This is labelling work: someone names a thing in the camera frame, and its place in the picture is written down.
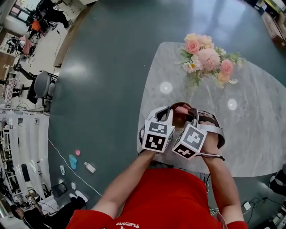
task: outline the red shirt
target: red shirt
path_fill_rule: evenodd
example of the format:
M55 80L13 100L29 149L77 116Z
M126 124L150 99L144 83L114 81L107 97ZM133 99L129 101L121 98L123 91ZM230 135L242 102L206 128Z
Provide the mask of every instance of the red shirt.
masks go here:
M245 222L228 229L247 229ZM205 184L177 169L147 170L116 219L97 211L76 210L67 229L221 229L210 215Z

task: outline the pink rose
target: pink rose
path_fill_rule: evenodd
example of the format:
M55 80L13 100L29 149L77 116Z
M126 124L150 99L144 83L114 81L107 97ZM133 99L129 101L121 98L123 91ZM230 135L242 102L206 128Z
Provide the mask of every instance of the pink rose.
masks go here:
M187 41L185 49L188 53L196 54L200 49L200 43L194 40Z
M233 64L229 59L225 59L222 61L222 64L220 65L220 71L224 75L231 75L233 70Z
M225 74L223 74L222 72L220 72L220 73L218 74L218 80L219 80L219 82L224 83L224 84L228 82L229 77L230 77L230 75L225 75Z

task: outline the gray floor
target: gray floor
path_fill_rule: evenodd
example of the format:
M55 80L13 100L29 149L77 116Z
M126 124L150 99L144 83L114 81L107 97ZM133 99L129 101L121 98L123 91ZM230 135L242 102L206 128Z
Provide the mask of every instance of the gray floor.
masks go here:
M62 65L51 108L49 138L67 161L69 154L81 150L76 173L100 193L137 155L140 104L159 44L182 42L192 32L212 36L217 46L227 52L240 52L286 85L286 59L273 45L258 12L246 3L97 2L79 28ZM85 161L96 168L94 174L84 167ZM66 174L61 175L59 166L64 162L50 146L49 163L52 185L65 181L70 189L70 182L75 182L88 196L88 208L96 203L99 195L66 166ZM254 195L264 196L260 179L269 177L239 178L242 201ZM61 197L59 204L67 199L67 195ZM253 224L265 217L259 209L255 209Z

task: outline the marble table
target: marble table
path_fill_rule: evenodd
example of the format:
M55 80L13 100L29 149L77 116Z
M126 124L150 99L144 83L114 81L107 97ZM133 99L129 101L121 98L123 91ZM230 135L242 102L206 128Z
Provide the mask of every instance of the marble table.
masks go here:
M252 177L277 172L286 155L286 88L274 77L246 61L235 68L235 85L218 88L209 78L192 86L181 66L183 43L163 42L153 59L141 103L138 130L149 112L160 106L187 102L216 115L226 138L221 153L234 177ZM200 157L190 161L171 151L181 129L156 160L183 169L208 173ZM141 144L137 141L137 150Z

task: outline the blue object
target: blue object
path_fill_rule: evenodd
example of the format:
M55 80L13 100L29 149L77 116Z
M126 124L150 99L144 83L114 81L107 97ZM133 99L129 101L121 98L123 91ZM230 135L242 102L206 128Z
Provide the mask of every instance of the blue object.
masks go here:
M75 158L75 156L73 156L73 155L69 155L69 158L70 158L70 164L71 164L71 168L73 169L73 170L75 170L76 169L76 163L77 163L77 159Z

